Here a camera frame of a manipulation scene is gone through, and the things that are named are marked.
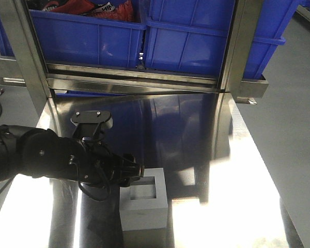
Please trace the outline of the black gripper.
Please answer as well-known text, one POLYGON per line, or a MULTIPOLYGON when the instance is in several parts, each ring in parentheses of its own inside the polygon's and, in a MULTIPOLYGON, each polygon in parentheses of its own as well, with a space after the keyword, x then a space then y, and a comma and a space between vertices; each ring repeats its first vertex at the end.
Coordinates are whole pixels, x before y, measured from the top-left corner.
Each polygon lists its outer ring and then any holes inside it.
POLYGON ((88 155, 89 164, 82 161, 79 169, 82 183, 91 187, 103 187, 107 181, 126 188, 144 176, 144 165, 138 164, 130 153, 118 155, 104 146, 95 146, 88 155))

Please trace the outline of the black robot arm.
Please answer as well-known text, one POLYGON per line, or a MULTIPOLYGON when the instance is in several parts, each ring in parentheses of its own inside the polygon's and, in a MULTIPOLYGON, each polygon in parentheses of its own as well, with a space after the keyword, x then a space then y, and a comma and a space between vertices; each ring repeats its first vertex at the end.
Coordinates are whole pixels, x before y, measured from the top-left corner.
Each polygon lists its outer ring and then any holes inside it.
POLYGON ((58 136, 51 129, 0 126, 0 182, 22 174, 33 178, 80 181, 99 187, 105 181, 128 187, 144 167, 98 142, 58 136))

